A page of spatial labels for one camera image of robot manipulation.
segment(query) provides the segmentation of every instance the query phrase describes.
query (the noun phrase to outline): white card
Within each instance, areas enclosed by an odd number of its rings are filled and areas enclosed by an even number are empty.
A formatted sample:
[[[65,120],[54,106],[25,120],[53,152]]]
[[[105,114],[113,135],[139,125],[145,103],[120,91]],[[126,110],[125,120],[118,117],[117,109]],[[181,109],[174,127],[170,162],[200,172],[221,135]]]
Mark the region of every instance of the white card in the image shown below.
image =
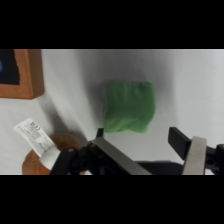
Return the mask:
[[[26,139],[39,157],[51,147],[56,147],[44,130],[30,118],[18,124],[13,130]]]

